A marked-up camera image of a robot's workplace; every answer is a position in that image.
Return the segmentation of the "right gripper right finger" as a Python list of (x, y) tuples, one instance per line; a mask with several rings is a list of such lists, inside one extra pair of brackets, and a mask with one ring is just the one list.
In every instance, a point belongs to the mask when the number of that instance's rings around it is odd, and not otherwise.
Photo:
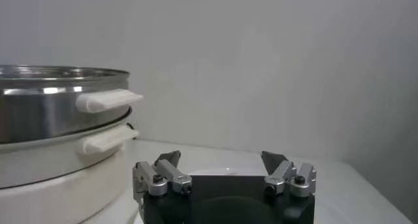
[(288, 187), (292, 196), (307, 198), (315, 195), (317, 172), (310, 163), (302, 163), (299, 168), (282, 154), (261, 152), (261, 159), (268, 172), (265, 176), (265, 195), (277, 197)]

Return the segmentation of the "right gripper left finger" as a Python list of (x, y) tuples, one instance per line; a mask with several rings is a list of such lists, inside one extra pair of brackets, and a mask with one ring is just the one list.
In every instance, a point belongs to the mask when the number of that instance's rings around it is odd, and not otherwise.
[(133, 167), (133, 197), (140, 199), (143, 194), (162, 197), (171, 190), (181, 195), (190, 195), (193, 180), (190, 175), (181, 172), (177, 166), (180, 161), (179, 150), (161, 154), (151, 165), (140, 161)]

